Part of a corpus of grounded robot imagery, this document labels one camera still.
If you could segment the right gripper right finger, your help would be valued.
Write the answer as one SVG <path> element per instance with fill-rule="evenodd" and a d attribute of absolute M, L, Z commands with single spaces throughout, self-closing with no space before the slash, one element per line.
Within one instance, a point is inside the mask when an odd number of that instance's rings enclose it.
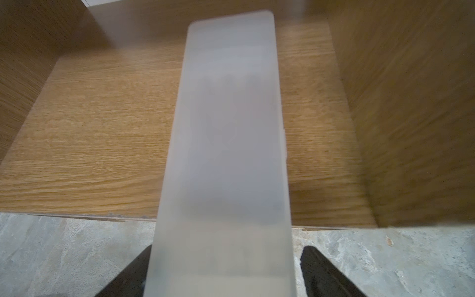
<path fill-rule="evenodd" d="M 304 246 L 300 267 L 308 297 L 367 297 L 314 246 Z"/>

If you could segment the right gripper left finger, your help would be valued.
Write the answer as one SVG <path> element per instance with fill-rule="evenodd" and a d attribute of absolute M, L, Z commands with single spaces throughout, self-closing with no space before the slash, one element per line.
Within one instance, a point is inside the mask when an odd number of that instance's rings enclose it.
<path fill-rule="evenodd" d="M 143 297 L 151 251 L 147 246 L 95 297 Z"/>

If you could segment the frosted white pencil case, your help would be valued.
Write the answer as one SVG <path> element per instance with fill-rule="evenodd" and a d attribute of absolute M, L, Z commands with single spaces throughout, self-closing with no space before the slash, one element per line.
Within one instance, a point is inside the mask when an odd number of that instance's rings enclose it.
<path fill-rule="evenodd" d="M 145 296 L 296 296 L 286 160 L 273 13 L 191 23 Z"/>

